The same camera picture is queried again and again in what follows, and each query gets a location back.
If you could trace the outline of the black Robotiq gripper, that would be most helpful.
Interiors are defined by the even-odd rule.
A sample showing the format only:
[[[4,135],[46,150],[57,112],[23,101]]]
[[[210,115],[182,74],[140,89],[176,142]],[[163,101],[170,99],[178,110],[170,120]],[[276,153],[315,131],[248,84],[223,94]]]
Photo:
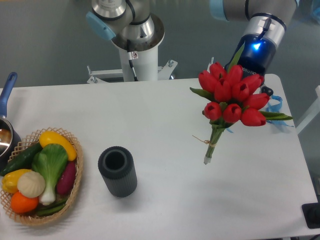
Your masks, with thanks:
[[[246,34],[240,39],[234,55],[243,44],[244,50],[237,63],[242,66],[243,77],[255,74],[264,76],[276,53],[276,46],[267,39],[258,39],[257,35]],[[263,84],[260,86],[260,93],[271,97],[273,90]]]

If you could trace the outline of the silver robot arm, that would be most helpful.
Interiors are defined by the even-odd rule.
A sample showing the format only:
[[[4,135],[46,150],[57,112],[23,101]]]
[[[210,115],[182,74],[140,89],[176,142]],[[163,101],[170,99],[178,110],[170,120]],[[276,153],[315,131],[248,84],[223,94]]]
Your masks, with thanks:
[[[124,81],[170,78],[177,63],[158,65],[165,29],[160,18],[151,13],[149,1],[94,0],[91,6],[86,21],[100,38],[117,47]],[[209,9],[215,19],[248,21],[226,66],[242,66],[245,77],[264,75],[298,6],[297,0],[211,0]]]

